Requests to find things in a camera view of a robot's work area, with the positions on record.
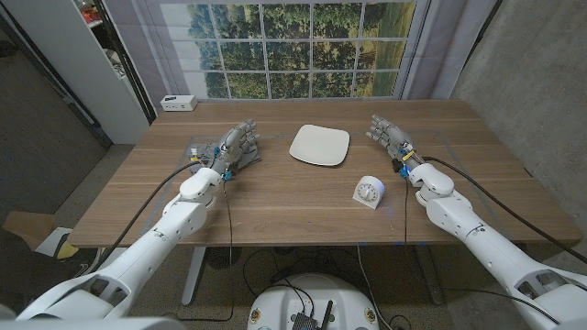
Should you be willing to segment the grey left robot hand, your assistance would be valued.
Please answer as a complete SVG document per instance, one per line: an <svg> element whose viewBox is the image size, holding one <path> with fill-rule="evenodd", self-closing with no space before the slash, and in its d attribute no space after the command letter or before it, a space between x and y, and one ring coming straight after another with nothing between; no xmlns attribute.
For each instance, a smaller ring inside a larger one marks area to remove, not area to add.
<svg viewBox="0 0 587 330"><path fill-rule="evenodd" d="M260 135L256 122L248 119L231 128L219 139L210 168L221 175L235 175L259 159L257 142Z"/></svg>

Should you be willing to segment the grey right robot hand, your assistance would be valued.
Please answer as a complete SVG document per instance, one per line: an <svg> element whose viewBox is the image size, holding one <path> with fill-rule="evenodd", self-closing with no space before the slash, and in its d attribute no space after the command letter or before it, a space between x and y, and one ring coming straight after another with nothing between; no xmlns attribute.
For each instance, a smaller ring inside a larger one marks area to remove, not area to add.
<svg viewBox="0 0 587 330"><path fill-rule="evenodd" d="M371 127L366 135L386 149L392 159L393 171L405 179L413 169L424 163L417 154L410 136L381 116L371 117Z"/></svg>

